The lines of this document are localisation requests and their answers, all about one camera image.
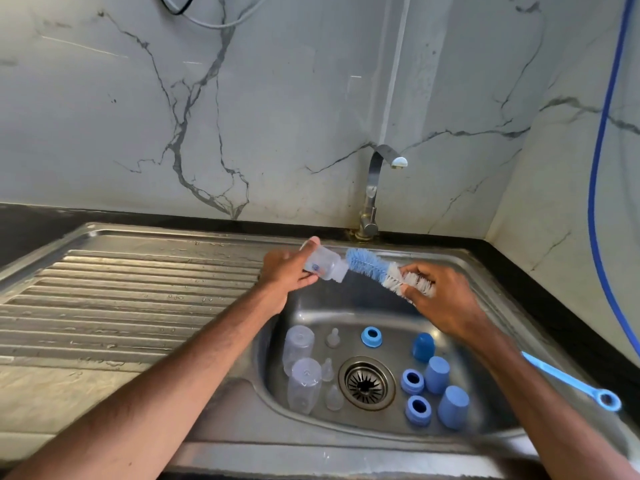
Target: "faucet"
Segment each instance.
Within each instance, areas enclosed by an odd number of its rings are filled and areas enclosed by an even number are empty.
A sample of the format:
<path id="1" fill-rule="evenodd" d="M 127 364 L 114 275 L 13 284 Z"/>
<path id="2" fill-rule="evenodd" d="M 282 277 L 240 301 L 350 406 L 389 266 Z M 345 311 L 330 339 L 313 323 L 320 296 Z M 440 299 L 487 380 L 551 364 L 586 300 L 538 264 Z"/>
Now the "faucet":
<path id="1" fill-rule="evenodd" d="M 360 228 L 355 236 L 361 241 L 368 241 L 378 233 L 376 224 L 376 193 L 378 193 L 378 181 L 383 161 L 391 165 L 391 168 L 405 168 L 406 158 L 388 144 L 379 144 L 373 147 L 374 152 L 369 164 L 369 176 L 367 177 L 367 190 L 364 197 L 364 206 L 360 211 Z"/>

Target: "person's right arm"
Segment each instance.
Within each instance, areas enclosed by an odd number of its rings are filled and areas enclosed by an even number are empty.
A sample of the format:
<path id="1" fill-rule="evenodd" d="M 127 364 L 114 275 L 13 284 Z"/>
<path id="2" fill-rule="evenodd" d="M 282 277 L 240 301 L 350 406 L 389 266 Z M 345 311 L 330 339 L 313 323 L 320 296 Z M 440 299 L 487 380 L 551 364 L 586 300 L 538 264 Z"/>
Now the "person's right arm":
<path id="1" fill-rule="evenodd" d="M 491 372 L 554 480 L 640 480 L 628 460 L 560 396 L 524 359 L 510 338 L 477 304 L 466 278 L 430 263 L 404 266 L 435 282 L 427 298 L 404 285 L 403 293 L 442 332 L 467 345 Z"/>

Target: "brush bristle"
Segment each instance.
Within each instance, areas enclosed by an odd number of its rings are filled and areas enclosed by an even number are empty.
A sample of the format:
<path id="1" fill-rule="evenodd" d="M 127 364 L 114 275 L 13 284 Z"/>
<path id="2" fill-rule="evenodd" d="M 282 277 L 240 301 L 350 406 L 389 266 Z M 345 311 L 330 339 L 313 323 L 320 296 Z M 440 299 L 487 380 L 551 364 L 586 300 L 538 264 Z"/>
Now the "brush bristle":
<path id="1" fill-rule="evenodd" d="M 397 263 L 385 261 L 369 250 L 350 248 L 346 257 L 350 270 L 372 278 L 402 298 L 404 295 L 401 286 L 404 283 L 416 288 L 425 296 L 431 297 L 435 293 L 432 282 L 415 273 L 406 273 L 403 276 Z"/>
<path id="2" fill-rule="evenodd" d="M 347 263 L 349 269 L 370 277 L 382 284 L 387 277 L 388 261 L 380 259 L 366 249 L 350 248 L 347 250 Z"/>

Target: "blue bottle cap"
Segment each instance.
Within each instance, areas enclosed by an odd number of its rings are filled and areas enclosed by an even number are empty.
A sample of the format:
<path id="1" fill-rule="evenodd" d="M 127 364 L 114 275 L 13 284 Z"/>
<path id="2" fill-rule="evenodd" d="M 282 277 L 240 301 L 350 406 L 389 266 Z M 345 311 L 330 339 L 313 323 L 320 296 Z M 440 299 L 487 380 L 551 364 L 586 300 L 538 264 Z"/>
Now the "blue bottle cap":
<path id="1" fill-rule="evenodd" d="M 449 363 L 442 357 L 431 357 L 424 371 L 424 383 L 432 394 L 442 394 L 449 385 Z"/>
<path id="2" fill-rule="evenodd" d="M 412 395 L 407 400 L 404 414 L 416 426 L 427 426 L 431 422 L 431 406 L 420 395 Z"/>
<path id="3" fill-rule="evenodd" d="M 427 363 L 436 353 L 436 342 L 428 333 L 421 333 L 413 341 L 411 354 L 416 360 Z"/>
<path id="4" fill-rule="evenodd" d="M 461 429 L 467 421 L 468 411 L 468 394 L 458 386 L 447 387 L 438 406 L 438 418 L 444 426 Z"/>
<path id="5" fill-rule="evenodd" d="M 416 395 L 424 389 L 424 378 L 422 374 L 415 369 L 407 369 L 402 373 L 400 387 L 407 394 Z"/>
<path id="6" fill-rule="evenodd" d="M 362 332 L 360 336 L 362 343 L 367 347 L 375 349 L 382 344 L 382 332 L 374 326 L 368 326 Z"/>

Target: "hand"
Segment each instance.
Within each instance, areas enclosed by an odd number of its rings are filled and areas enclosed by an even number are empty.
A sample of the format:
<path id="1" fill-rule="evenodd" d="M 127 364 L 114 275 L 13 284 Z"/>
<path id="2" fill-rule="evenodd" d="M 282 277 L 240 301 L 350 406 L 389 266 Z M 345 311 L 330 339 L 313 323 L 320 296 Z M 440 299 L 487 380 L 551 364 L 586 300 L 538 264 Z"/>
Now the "hand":
<path id="1" fill-rule="evenodd" d="M 302 268 L 319 245 L 320 239 L 313 236 L 304 248 L 295 253 L 274 250 L 264 256 L 258 286 L 268 289 L 269 293 L 275 295 L 276 314 L 284 308 L 290 291 L 304 288 L 318 281 L 316 274 L 308 273 Z"/>
<path id="2" fill-rule="evenodd" d="M 452 268 L 416 262 L 402 266 L 400 271 L 403 274 L 420 274 L 435 283 L 435 295 L 432 298 L 409 285 L 402 285 L 401 290 L 418 311 L 444 333 L 469 343 L 478 338 L 479 329 L 492 326 L 480 309 L 467 279 Z"/>

